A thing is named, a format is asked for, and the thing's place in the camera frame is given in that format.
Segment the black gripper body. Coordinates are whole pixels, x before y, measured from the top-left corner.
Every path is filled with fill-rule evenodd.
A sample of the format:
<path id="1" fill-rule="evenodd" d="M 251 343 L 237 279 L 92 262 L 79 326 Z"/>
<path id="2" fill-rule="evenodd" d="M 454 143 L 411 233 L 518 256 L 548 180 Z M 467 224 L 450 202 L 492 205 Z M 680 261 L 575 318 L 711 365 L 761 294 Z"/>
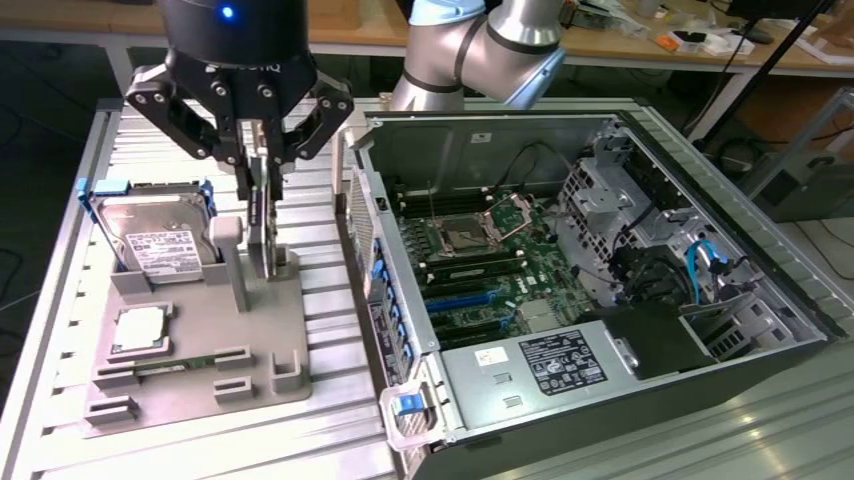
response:
<path id="1" fill-rule="evenodd" d="M 215 113 L 284 117 L 318 81 L 304 1 L 160 1 L 172 81 Z"/>

